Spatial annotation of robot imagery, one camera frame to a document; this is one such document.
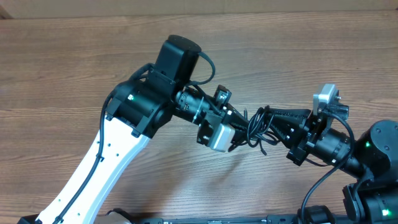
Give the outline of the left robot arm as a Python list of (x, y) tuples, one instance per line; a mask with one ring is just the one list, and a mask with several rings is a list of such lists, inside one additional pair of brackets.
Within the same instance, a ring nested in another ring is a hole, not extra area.
[(106, 97), (89, 151), (54, 201), (21, 223), (93, 223), (129, 163), (173, 116), (198, 126), (197, 141), (226, 152), (248, 130), (248, 120), (219, 86), (213, 96), (191, 79), (205, 53), (193, 41), (170, 35), (157, 60), (147, 63)]

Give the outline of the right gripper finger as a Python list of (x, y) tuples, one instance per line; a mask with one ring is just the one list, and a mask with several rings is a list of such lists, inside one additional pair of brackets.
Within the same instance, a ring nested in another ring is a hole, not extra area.
[(276, 138), (288, 149), (297, 146), (303, 138), (303, 120), (273, 119), (266, 121)]
[(277, 109), (271, 108), (268, 116), (272, 124), (304, 124), (311, 114), (309, 109)]

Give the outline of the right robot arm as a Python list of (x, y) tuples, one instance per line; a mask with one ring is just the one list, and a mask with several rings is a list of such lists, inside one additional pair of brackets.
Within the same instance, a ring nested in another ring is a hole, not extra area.
[(336, 223), (322, 205), (308, 207), (315, 189), (337, 170), (357, 181), (343, 187), (343, 203), (351, 223), (397, 223), (397, 122), (374, 123), (359, 139), (347, 123), (348, 107), (321, 105), (310, 110), (260, 108), (256, 136), (271, 137), (289, 149), (287, 158), (301, 165), (309, 155), (331, 166), (307, 192), (296, 223)]

